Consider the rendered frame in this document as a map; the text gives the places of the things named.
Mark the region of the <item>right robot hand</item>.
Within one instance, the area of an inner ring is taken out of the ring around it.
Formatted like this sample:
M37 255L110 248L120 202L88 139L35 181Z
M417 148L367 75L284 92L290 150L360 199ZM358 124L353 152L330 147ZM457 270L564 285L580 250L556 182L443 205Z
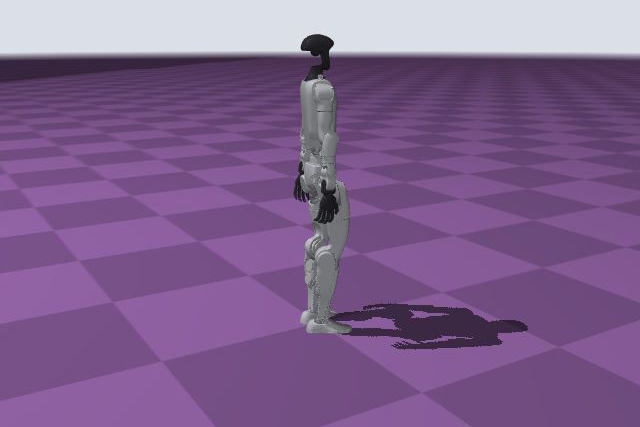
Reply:
M333 196L333 194L336 192L336 187L334 190L326 190L326 180L323 179L321 182L321 192L323 193L323 197L320 201L320 206L319 206L320 209L318 212L318 216L316 217L316 219L314 219L314 221L318 221L322 215L322 218L320 219L320 221L318 221L318 223L326 224L327 222L329 223L332 222L334 218L334 210L335 210L335 214L339 212L336 198L335 196Z

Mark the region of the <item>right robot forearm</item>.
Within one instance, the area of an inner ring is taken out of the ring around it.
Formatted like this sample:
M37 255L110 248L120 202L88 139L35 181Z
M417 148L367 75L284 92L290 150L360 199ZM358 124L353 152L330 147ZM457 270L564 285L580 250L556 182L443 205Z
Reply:
M321 176L322 180L326 180L326 190L334 190L336 187L336 147L338 143L338 136L334 132L328 132L324 136L322 151L319 152L321 157ZM322 182L321 180L321 182Z

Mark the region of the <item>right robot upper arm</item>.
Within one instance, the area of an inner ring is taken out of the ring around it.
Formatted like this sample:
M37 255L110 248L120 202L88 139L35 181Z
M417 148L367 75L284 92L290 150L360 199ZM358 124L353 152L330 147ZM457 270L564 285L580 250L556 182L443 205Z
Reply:
M333 132L330 126L333 122L334 98L335 92L331 85L325 83L315 85L314 100L317 105L318 138L321 145L323 145L324 136L328 132Z

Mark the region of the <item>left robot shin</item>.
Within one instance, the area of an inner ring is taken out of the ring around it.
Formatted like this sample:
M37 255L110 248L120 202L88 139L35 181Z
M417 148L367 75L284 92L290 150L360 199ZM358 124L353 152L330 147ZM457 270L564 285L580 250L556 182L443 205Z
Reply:
M311 308L311 312L315 314L315 313L318 313L318 307L317 307L318 296L315 295L317 264L315 262L315 258L308 256L308 254L306 253L306 244L308 240L306 241L304 246L304 249L305 249L304 271L306 275L305 282L308 288L308 311ZM316 310L316 307L317 307L317 310Z

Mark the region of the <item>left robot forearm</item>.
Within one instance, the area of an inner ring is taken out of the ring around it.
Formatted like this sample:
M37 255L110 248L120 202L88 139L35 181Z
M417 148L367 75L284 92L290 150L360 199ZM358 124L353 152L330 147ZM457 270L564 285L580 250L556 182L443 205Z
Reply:
M310 153L313 152L314 148L310 148L306 145L305 139L304 139L304 132L302 129L300 132L300 141L302 142L301 144L302 151L300 153L300 158L301 158L300 161L302 161L303 163L302 171L304 171L305 163L310 161Z

